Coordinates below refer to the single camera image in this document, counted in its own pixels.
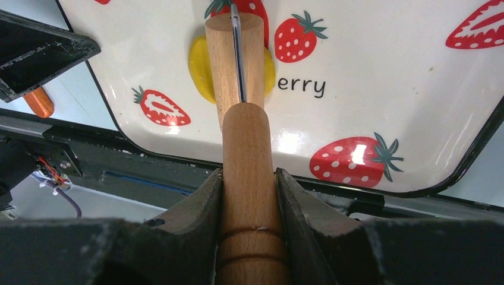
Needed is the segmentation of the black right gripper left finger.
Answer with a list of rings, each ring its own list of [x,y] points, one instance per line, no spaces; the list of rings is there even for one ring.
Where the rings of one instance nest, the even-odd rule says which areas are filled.
[[[1,223],[2,284],[212,284],[222,170],[144,223],[117,218]]]

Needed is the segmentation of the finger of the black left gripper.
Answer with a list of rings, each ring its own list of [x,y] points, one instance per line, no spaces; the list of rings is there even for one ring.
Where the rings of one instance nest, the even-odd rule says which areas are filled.
[[[1,100],[9,103],[99,54],[93,39],[1,11]]]

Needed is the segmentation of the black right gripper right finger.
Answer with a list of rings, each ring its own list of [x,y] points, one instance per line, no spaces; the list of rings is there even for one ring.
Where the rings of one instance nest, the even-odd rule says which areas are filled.
[[[393,218],[356,221],[284,169],[276,188],[294,284],[502,284],[503,223]]]

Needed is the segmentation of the wooden dough roller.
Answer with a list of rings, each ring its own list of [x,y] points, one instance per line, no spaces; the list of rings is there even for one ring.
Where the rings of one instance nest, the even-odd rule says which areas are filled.
[[[264,23],[226,14],[205,23],[222,131],[223,193],[216,284],[289,284],[291,274],[264,111]]]

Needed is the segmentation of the white strawberry rectangular tray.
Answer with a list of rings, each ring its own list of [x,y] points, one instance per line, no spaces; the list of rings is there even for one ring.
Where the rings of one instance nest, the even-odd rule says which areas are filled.
[[[222,161],[192,41],[230,1],[60,1],[119,130],[151,153]],[[403,196],[451,186],[503,119],[502,1],[237,1],[264,22],[275,166]]]

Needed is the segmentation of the yellow dough piece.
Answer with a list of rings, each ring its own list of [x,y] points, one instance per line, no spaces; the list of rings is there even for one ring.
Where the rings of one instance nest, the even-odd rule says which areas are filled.
[[[206,36],[196,37],[188,53],[188,70],[191,79],[200,93],[208,102],[216,104],[213,88],[212,72],[210,68],[209,50]],[[264,96],[267,97],[273,90],[276,82],[276,70],[272,55],[264,49]]]

